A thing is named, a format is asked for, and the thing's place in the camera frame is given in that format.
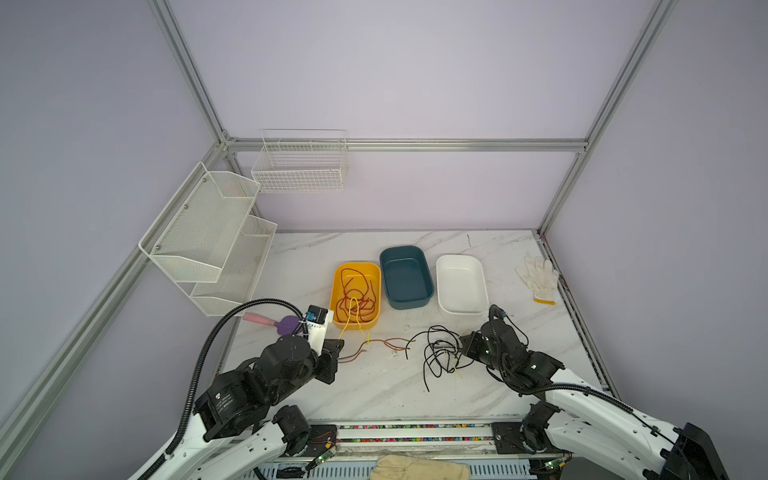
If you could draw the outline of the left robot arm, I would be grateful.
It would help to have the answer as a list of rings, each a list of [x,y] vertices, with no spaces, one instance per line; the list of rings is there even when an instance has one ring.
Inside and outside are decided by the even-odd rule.
[[[344,342],[326,336],[335,313],[316,305],[263,352],[216,376],[200,391],[213,341],[227,322],[260,305],[295,312],[284,300],[264,298],[234,307],[215,325],[196,361],[175,434],[135,473],[136,479],[237,479],[262,463],[302,452],[310,424],[286,399],[311,380],[332,384]]]

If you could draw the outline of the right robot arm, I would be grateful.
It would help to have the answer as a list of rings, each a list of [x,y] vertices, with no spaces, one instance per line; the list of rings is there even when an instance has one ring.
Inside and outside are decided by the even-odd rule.
[[[460,338],[463,356],[534,403],[520,422],[520,449],[583,457],[623,479],[725,479],[708,433],[656,419],[591,386],[554,357],[528,348],[493,305],[487,321]]]

